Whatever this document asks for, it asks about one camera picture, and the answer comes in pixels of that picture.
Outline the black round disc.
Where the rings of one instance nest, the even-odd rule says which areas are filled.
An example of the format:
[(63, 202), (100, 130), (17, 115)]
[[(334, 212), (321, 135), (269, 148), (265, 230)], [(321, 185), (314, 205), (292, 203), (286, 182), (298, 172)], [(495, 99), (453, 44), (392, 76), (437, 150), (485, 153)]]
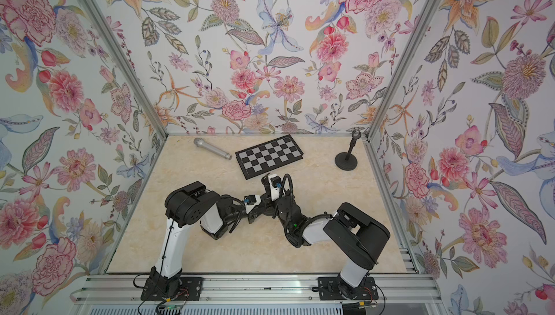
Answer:
[(276, 201), (263, 202), (255, 209), (257, 215), (265, 215), (276, 218), (278, 215), (278, 204)]

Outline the black round stand base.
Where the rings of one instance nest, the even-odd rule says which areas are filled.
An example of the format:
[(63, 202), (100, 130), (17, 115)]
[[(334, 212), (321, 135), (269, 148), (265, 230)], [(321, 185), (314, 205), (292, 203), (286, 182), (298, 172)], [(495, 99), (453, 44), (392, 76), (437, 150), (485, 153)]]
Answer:
[(358, 160), (351, 153), (338, 153), (335, 156), (335, 165), (343, 171), (352, 171), (358, 166)]

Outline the black microphone stand pole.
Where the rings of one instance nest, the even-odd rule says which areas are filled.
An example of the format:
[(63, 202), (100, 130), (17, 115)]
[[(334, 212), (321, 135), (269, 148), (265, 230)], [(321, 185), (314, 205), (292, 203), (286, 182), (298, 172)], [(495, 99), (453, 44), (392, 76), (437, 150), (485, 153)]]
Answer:
[(357, 141), (358, 141), (358, 138), (352, 137), (351, 142), (350, 142), (350, 146), (349, 146), (349, 149), (348, 149), (348, 154), (347, 154), (347, 156), (345, 156), (346, 160), (350, 159), (350, 157), (352, 155), (352, 152), (354, 150), (354, 147), (356, 146)]

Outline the black microphone clip holder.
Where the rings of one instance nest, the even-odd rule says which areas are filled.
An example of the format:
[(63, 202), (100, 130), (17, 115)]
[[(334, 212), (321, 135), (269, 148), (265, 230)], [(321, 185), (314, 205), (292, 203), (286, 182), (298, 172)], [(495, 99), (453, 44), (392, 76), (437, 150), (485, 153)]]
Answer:
[(361, 131), (360, 131), (360, 130), (353, 130), (351, 136), (352, 136), (352, 139), (353, 139), (353, 140), (358, 140), (358, 139), (361, 138), (362, 134), (361, 134)]

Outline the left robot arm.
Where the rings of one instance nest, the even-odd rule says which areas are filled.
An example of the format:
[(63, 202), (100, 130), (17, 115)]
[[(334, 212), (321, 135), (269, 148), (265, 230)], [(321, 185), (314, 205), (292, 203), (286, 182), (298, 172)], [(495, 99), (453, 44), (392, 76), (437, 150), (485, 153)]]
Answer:
[(230, 195), (220, 195), (196, 181), (167, 196), (166, 234), (156, 265), (148, 281), (156, 292), (166, 298), (179, 293), (181, 287), (182, 256), (189, 231), (196, 223), (211, 238), (218, 240), (231, 233), (256, 206), (262, 203), (260, 195), (249, 195), (243, 200)]

